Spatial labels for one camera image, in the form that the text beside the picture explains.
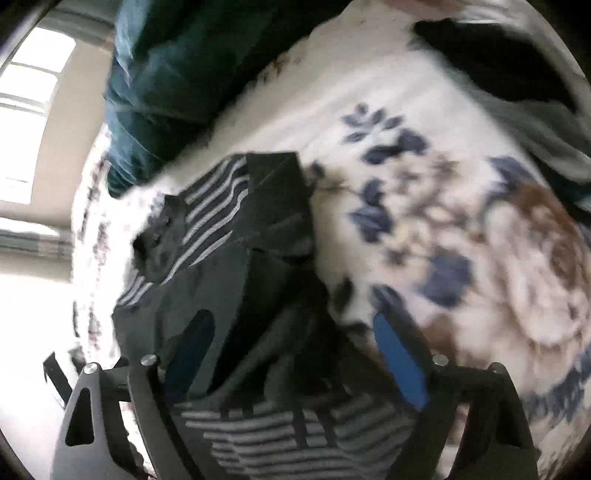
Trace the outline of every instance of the screw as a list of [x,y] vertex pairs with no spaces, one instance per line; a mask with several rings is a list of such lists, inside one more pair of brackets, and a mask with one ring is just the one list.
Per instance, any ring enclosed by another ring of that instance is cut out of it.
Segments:
[[489,369],[499,375],[507,374],[507,369],[505,368],[505,366],[503,364],[500,364],[499,362],[491,363]]
[[445,355],[438,353],[437,355],[433,355],[433,363],[440,367],[445,367],[449,363],[449,360]]
[[99,366],[97,364],[88,364],[84,367],[84,373],[86,375],[90,375],[93,374],[94,372],[96,372],[99,369]]
[[149,355],[144,355],[140,360],[140,363],[145,367],[150,367],[151,365],[154,365],[157,361],[158,357],[151,353]]

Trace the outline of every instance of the white comforter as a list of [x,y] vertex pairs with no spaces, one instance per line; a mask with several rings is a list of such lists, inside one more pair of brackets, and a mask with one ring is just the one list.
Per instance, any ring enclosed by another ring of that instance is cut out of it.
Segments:
[[[591,414],[589,251],[524,153],[434,59],[409,48],[410,22],[378,0],[354,1],[273,62],[206,146],[121,200],[106,192],[103,130],[72,217],[83,349],[104,368],[118,359],[111,313],[131,243],[164,194],[229,153],[297,151],[316,184],[319,276],[330,291],[345,278],[354,286],[336,320],[370,325],[396,292],[433,351],[463,365],[504,363],[541,450],[540,476],[552,477]],[[515,179],[514,197],[491,201]],[[137,432],[130,438],[141,451]]]

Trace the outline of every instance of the beige wall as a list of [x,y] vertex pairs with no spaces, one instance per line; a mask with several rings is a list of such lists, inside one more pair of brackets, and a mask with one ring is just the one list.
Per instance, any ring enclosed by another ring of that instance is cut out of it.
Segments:
[[0,216],[70,226],[70,210],[82,165],[105,117],[111,55],[78,42],[51,105],[30,205],[0,202]]
[[63,411],[43,360],[73,344],[70,264],[0,254],[0,306],[0,429],[35,480],[49,480]]

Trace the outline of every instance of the blue leaf pattern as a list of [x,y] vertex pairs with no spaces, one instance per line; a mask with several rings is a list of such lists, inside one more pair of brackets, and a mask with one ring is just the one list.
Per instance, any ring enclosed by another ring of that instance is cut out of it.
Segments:
[[368,107],[367,103],[359,103],[358,105],[355,106],[355,113],[360,116],[367,115],[368,111],[369,111],[369,107]]
[[397,157],[400,153],[396,145],[376,145],[363,154],[363,160],[370,165],[381,165],[388,158]]
[[513,157],[493,157],[489,158],[488,161],[509,185],[514,186],[533,178],[531,173]]
[[366,132],[355,132],[345,137],[345,143],[361,142],[367,136]]
[[386,117],[386,110],[381,108],[380,110],[376,110],[371,116],[371,124],[377,125]]
[[441,307],[457,307],[472,282],[472,262],[454,252],[438,252],[431,259],[431,268],[419,293]]
[[312,165],[310,166],[310,169],[312,170],[312,173],[314,174],[314,177],[317,179],[323,179],[324,176],[326,175],[326,171],[324,169],[324,165],[322,163],[320,163],[318,160],[314,160],[312,162]]
[[368,182],[364,185],[361,196],[367,205],[376,207],[379,206],[379,201],[384,196],[383,192],[380,191],[382,183],[382,180],[374,178],[368,180]]
[[363,122],[357,118],[355,115],[345,115],[344,117],[341,117],[341,120],[343,121],[343,123],[345,125],[348,125],[350,127],[362,127],[363,126]]
[[363,239],[374,244],[379,241],[380,233],[390,233],[394,225],[394,220],[382,206],[365,206],[349,214],[351,221],[359,229]]
[[[346,132],[344,143],[353,144],[364,141],[367,145],[359,157],[370,166],[390,166],[404,153],[412,155],[427,154],[430,144],[426,137],[408,127],[403,115],[388,112],[386,108],[377,108],[366,103],[356,105],[350,113],[342,118],[342,122],[351,129]],[[473,218],[466,212],[449,211],[453,218],[449,225],[466,229],[471,221],[484,221],[487,212],[496,202],[506,200],[515,193],[522,184],[535,181],[535,177],[518,160],[511,156],[497,156],[487,159],[489,164],[499,174],[499,181],[490,185],[484,192],[484,205]],[[363,205],[350,212],[349,219],[355,224],[360,237],[364,242],[375,245],[375,252],[382,255],[384,268],[398,269],[408,265],[416,254],[406,245],[395,247],[394,242],[386,242],[387,236],[392,234],[397,222],[402,225],[406,220],[406,213],[394,218],[382,202],[386,195],[392,193],[406,195],[413,182],[421,182],[424,175],[433,175],[442,183],[449,181],[458,175],[456,163],[442,161],[439,164],[430,164],[432,169],[428,173],[417,170],[412,162],[399,163],[392,170],[376,169],[375,174],[368,174],[361,179],[361,187],[355,192],[358,201]],[[409,210],[411,216],[424,219],[425,210],[430,206],[446,207],[428,200],[421,204],[417,210]],[[579,229],[588,246],[591,247],[591,228],[583,225]],[[427,275],[415,284],[415,293],[444,309],[459,307],[473,281],[472,260],[458,252],[448,250],[436,250],[428,259],[429,269]],[[352,283],[349,278],[344,278],[333,293],[333,305],[337,311],[342,311],[348,304],[352,295]],[[405,301],[398,292],[387,284],[371,285],[368,298],[375,312],[383,313],[388,317],[394,316],[403,322],[414,324],[412,316],[405,308]],[[571,307],[571,317],[576,317],[578,312]],[[548,389],[545,393],[529,393],[522,397],[524,409],[530,422],[545,420],[553,425],[562,422],[573,422],[577,415],[585,409],[585,389],[591,381],[591,345],[573,363],[572,368],[564,378]]]
[[561,383],[553,386],[547,394],[532,394],[523,400],[525,413],[530,422],[552,416],[559,424],[563,419],[571,422],[580,410],[584,388],[591,378],[591,345],[574,362],[574,366]]
[[424,155],[429,146],[427,141],[418,133],[406,128],[400,132],[396,145],[401,152],[412,152],[415,155]]
[[402,124],[402,115],[393,116],[384,122],[384,130],[392,130]]

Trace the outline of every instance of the bed sheet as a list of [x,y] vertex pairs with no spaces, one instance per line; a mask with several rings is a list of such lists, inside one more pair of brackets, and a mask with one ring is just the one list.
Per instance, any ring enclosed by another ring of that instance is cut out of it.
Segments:
[[[132,241],[165,194],[230,153],[296,151],[314,187],[317,272],[333,294],[352,291],[335,320],[370,325],[380,308],[404,309],[433,352],[505,364],[540,477],[552,478],[591,420],[589,249],[526,155],[413,47],[411,22],[378,0],[355,0],[262,72],[209,138],[119,200],[106,191],[103,129],[72,216],[82,347],[104,368],[118,359],[111,313]],[[444,475],[464,421],[459,411]]]

